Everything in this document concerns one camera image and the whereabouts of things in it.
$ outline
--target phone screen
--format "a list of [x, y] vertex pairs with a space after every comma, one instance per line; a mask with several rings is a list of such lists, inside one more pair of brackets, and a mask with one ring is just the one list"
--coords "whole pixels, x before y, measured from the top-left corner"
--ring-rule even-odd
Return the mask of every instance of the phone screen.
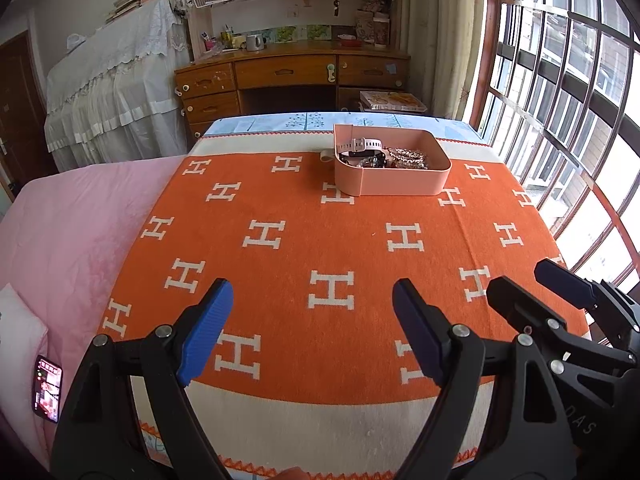
[[33, 411], [51, 422], [58, 422], [62, 368], [39, 355], [33, 371]]

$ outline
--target orange blanket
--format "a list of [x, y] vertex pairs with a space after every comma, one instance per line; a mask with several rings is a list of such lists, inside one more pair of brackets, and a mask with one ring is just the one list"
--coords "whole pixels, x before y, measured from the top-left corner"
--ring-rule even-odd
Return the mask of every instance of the orange blanket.
[[[100, 326], [115, 340], [145, 336], [198, 302], [216, 277], [228, 279], [234, 308], [188, 393], [227, 465], [251, 463], [267, 476], [292, 465], [321, 477], [383, 474], [402, 462], [438, 389], [394, 316], [399, 278], [482, 337], [515, 335], [484, 296], [501, 275], [556, 309], [572, 332], [588, 330], [583, 313], [536, 283], [535, 263], [558, 260], [558, 248], [490, 148], [441, 141], [452, 170], [440, 196], [352, 198], [335, 189], [333, 165], [320, 161], [330, 139], [201, 140], [140, 231]], [[481, 390], [466, 456], [478, 443], [490, 387]], [[138, 409], [153, 433], [150, 410], [140, 402]], [[340, 414], [333, 425], [332, 414]], [[296, 434], [296, 424], [289, 433], [294, 418], [311, 436]], [[389, 427], [397, 434], [384, 434]], [[274, 434], [281, 441], [265, 444]], [[310, 438], [315, 456], [300, 449]]]

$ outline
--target pink bedsheet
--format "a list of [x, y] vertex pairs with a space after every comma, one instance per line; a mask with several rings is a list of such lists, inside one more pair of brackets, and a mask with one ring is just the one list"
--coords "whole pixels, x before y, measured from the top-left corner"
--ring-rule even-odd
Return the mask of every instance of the pink bedsheet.
[[[0, 223], [0, 288], [12, 284], [49, 327], [62, 403], [111, 288], [182, 156], [98, 164], [34, 180]], [[50, 453], [55, 425], [46, 423]]]

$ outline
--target watch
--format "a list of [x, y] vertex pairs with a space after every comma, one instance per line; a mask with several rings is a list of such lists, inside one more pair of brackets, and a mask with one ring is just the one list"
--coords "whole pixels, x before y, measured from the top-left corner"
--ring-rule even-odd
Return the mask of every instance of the watch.
[[[382, 142], [377, 139], [365, 139], [361, 137], [359, 139], [351, 139], [350, 142], [346, 142], [344, 144], [338, 144], [335, 147], [335, 150], [340, 155], [347, 156], [372, 156], [377, 155], [378, 153], [382, 153]], [[362, 152], [373, 152], [365, 155]]]

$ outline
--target pink tray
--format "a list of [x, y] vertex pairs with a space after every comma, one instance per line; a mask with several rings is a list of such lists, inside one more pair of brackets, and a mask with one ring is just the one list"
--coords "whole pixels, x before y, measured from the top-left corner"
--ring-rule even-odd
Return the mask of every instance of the pink tray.
[[392, 170], [380, 168], [355, 168], [345, 164], [335, 152], [335, 185], [351, 196], [389, 195], [415, 196], [438, 195], [442, 192], [451, 161], [438, 141], [425, 130], [402, 128], [375, 128], [336, 124], [334, 126], [334, 150], [338, 144], [351, 139], [379, 139], [388, 148], [420, 150], [429, 157], [429, 170]]

